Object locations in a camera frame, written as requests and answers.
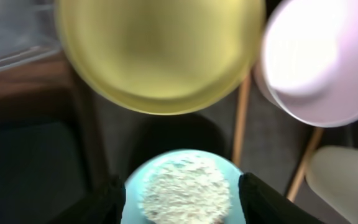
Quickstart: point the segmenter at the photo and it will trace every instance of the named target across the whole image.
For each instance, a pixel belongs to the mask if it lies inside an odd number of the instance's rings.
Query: cup
[[[358,224],[358,150],[324,147],[306,172],[310,188],[351,223]]]

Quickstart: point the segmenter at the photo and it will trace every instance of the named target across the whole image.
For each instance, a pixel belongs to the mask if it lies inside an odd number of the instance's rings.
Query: floor
[[[88,192],[78,140],[65,123],[0,125],[0,224],[48,223]]]
[[[172,122],[172,120],[179,119],[179,123],[186,123],[186,119],[182,121],[183,117],[151,116],[137,113],[115,105],[97,94],[94,97],[98,107],[98,116],[111,174],[128,177],[132,171],[128,167],[131,166],[130,161],[133,161],[134,154],[139,155],[139,153],[149,151],[150,141],[146,140],[141,149],[134,152],[138,150],[135,149],[134,142],[139,140],[140,135],[144,136],[144,138],[158,138],[161,135],[163,138],[170,138],[169,141],[178,141],[178,138],[167,137],[170,132],[173,133],[171,134],[173,136],[184,134],[186,138],[196,139],[199,136],[200,138],[205,138],[203,132],[206,130],[197,129],[192,132],[196,128],[191,126],[193,122],[188,123],[190,125],[188,129],[178,128],[177,123]],[[268,102],[260,94],[254,83],[250,91],[249,104],[240,169],[244,172],[254,173],[275,190],[285,195],[311,134],[312,127],[297,121]],[[226,158],[231,157],[236,105],[237,90],[214,105],[194,113],[195,116],[205,119],[212,123],[213,126],[218,127],[218,131],[223,138],[223,143],[220,144],[215,143],[215,138],[208,139],[207,137],[206,141],[213,141],[213,143],[210,146],[199,144],[199,148],[220,145],[219,147],[222,147],[223,151],[217,153]],[[166,121],[164,123],[168,123],[168,127],[154,135],[147,134],[147,130],[146,132],[139,132],[140,129],[144,129],[147,126],[146,124],[149,121],[156,117]],[[166,144],[163,143],[156,147],[165,146]],[[167,147],[175,148],[169,143]],[[348,223],[315,195],[306,183],[301,186],[295,203],[325,223]]]

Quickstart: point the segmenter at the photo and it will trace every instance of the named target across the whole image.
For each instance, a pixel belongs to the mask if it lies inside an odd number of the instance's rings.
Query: bowl
[[[225,217],[225,224],[241,224],[246,223],[244,214],[242,212],[242,207],[239,198],[239,188],[238,181],[240,175],[242,175],[241,170],[239,170],[233,163],[227,159],[212,154],[210,152],[199,151],[194,149],[180,149],[176,151],[167,152],[161,154],[145,164],[141,165],[127,180],[125,183],[126,188],[126,204],[124,206],[124,211],[122,212],[122,224],[143,224],[143,223],[153,223],[149,221],[146,216],[142,213],[142,210],[139,208],[139,201],[141,199],[142,191],[144,189],[145,178],[158,166],[163,164],[165,161],[173,158],[177,155],[184,153],[196,153],[202,157],[211,158],[215,161],[218,169],[223,173],[224,178],[229,182],[230,193],[231,193],[231,209],[227,217]]]
[[[57,6],[60,39],[81,78],[112,102],[148,114],[190,113],[233,91],[256,61],[264,23],[263,0]]]
[[[358,0],[283,1],[254,76],[269,101],[306,124],[358,120]]]

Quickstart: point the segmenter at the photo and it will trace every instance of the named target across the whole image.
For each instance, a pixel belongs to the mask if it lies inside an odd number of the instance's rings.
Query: yellow bowl
[[[57,27],[82,79],[134,111],[183,114],[217,102],[259,52],[264,0],[61,0]]]

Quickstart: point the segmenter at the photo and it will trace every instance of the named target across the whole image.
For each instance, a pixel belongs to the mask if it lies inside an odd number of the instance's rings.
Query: light blue plate
[[[145,164],[141,165],[125,182],[126,188],[126,203],[124,211],[122,212],[122,224],[150,224],[153,223],[148,221],[143,215],[142,210],[139,208],[139,200],[141,199],[142,189],[144,188],[144,180],[147,179],[148,175],[152,173],[159,165],[170,158],[175,157],[182,153],[195,152],[200,156],[208,157],[215,160],[215,163],[219,170],[223,173],[224,178],[230,184],[231,193],[231,204],[229,215],[224,219],[224,224],[245,224],[246,220],[242,212],[238,181],[242,172],[230,161],[212,154],[210,152],[193,150],[193,149],[180,149],[176,151],[167,152],[161,154]]]

